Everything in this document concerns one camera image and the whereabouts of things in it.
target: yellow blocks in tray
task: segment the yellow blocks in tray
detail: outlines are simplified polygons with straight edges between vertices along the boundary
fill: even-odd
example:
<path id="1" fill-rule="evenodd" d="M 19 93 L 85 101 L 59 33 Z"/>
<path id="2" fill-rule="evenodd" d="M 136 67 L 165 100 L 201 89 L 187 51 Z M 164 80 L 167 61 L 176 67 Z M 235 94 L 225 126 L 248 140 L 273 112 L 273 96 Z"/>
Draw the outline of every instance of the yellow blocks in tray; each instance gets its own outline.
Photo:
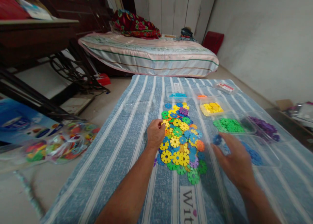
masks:
<path id="1" fill-rule="evenodd" d="M 200 109 L 205 116 L 209 116 L 212 113 L 224 112 L 217 102 L 201 104 Z"/>

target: person's right hand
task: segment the person's right hand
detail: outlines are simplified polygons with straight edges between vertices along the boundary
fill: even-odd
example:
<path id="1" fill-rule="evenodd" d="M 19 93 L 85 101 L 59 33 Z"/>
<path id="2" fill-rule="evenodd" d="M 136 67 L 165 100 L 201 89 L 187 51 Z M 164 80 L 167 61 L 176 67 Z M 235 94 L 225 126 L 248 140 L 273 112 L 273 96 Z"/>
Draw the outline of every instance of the person's right hand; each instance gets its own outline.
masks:
<path id="1" fill-rule="evenodd" d="M 256 181 L 253 175 L 250 155 L 234 136 L 227 133 L 220 133 L 220 136 L 225 140 L 231 153 L 225 156 L 218 146 L 211 145 L 225 174 L 240 192 L 253 189 Z"/>
<path id="2" fill-rule="evenodd" d="M 147 147 L 158 149 L 163 142 L 165 136 L 165 124 L 162 124 L 162 119 L 152 120 L 147 128 L 148 143 Z"/>

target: striped cloth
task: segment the striped cloth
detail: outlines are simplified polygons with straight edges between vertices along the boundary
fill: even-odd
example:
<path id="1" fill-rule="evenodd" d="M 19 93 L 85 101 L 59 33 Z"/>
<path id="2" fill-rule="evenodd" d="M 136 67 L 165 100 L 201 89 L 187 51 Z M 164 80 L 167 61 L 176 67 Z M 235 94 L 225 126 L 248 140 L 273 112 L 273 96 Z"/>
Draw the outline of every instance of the striped cloth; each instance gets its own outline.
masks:
<path id="1" fill-rule="evenodd" d="M 133 76 L 129 87 L 41 222 L 93 223 L 96 220 L 142 153 L 147 142 L 147 126 L 152 119 L 161 117 L 168 102 L 165 89 L 174 83 L 189 89 L 203 88 L 206 95 L 221 95 L 236 113 L 265 113 L 242 91 L 236 95 L 224 95 L 214 89 L 215 81 Z M 234 85 L 231 80 L 225 82 Z M 151 99 L 155 96 L 154 108 L 148 107 L 140 112 L 125 111 L 126 98 L 137 98 L 136 94 L 140 93 L 151 93 Z M 212 119 L 200 112 L 195 99 L 190 100 L 188 105 L 190 118 L 203 132 L 202 139 L 208 144 L 217 134 Z M 312 153 L 295 139 L 271 147 L 280 159 L 281 167 L 254 167 L 257 182 L 282 223 L 313 223 Z M 139 223 L 247 223 L 244 203 L 238 191 L 220 169 L 212 148 L 208 146 L 207 150 L 208 171 L 195 186 L 188 182 L 186 175 L 179 176 L 166 166 L 156 165 L 153 168 Z"/>

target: white door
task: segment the white door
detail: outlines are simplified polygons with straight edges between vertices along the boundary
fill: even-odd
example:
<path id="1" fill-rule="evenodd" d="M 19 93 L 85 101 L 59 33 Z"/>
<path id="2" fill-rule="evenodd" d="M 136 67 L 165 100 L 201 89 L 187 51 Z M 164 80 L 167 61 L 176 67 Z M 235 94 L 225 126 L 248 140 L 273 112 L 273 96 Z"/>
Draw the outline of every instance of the white door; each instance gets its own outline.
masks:
<path id="1" fill-rule="evenodd" d="M 138 15 L 150 20 L 162 34 L 179 36 L 190 27 L 202 43 L 214 0 L 135 0 Z"/>

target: toy packaging box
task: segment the toy packaging box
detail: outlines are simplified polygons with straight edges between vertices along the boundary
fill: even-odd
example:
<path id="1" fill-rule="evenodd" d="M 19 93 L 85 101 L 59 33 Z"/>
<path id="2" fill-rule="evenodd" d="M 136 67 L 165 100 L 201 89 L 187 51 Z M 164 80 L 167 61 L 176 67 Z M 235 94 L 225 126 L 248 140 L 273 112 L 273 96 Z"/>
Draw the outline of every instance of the toy packaging box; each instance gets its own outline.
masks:
<path id="1" fill-rule="evenodd" d="M 63 124 L 15 100 L 0 100 L 0 141 L 17 144 L 50 136 L 62 127 Z"/>

